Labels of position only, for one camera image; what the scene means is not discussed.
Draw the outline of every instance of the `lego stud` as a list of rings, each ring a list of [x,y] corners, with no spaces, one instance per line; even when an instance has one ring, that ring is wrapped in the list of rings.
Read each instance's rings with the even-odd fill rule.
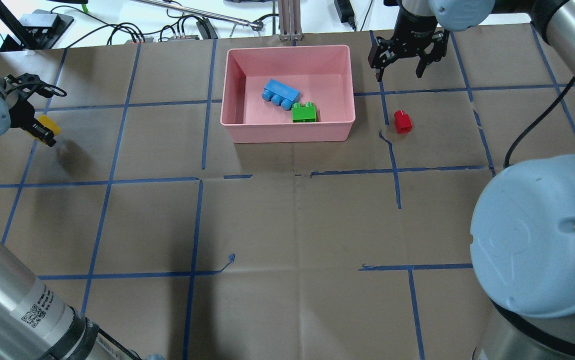
[[[273,96],[273,95],[274,95],[274,94],[272,93],[272,91],[269,91],[269,90],[265,90],[265,91],[263,91],[262,94],[260,94],[260,96],[261,96],[261,97],[263,98],[263,100],[265,100],[265,101],[270,101],[270,100],[272,100],[272,96]]]
[[[274,104],[275,106],[279,106],[281,105],[281,103],[283,102],[283,100],[285,100],[284,98],[282,98],[280,95],[274,95],[272,96],[272,104]]]

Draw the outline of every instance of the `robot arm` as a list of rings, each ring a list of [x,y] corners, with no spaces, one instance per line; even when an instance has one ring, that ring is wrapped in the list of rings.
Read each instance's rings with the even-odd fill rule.
[[[368,61],[381,81],[398,59],[419,57],[420,78],[429,64],[446,54],[450,32],[479,25],[489,14],[528,13],[543,41],[551,45],[575,75],[575,0],[383,0],[400,11],[392,38],[377,37]],[[443,31],[436,31],[437,25]],[[429,53],[426,49],[433,45]]]
[[[65,91],[47,84],[38,75],[25,73],[19,77],[0,75],[0,135],[9,128],[21,128],[48,146],[57,142],[61,131],[47,116],[34,118],[34,107],[28,98],[37,93],[45,98],[65,96]]]

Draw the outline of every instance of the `metal bracket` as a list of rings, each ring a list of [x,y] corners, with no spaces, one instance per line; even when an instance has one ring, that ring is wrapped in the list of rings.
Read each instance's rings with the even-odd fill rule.
[[[281,41],[303,39],[301,32],[301,0],[278,0],[278,23]]]

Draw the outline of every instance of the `connector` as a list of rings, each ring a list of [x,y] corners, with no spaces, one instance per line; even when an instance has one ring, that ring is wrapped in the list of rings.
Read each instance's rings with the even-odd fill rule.
[[[350,0],[334,0],[334,7],[338,13],[338,20],[340,20],[341,23],[348,23],[349,26],[356,31],[357,24],[354,20],[354,9],[352,8]]]

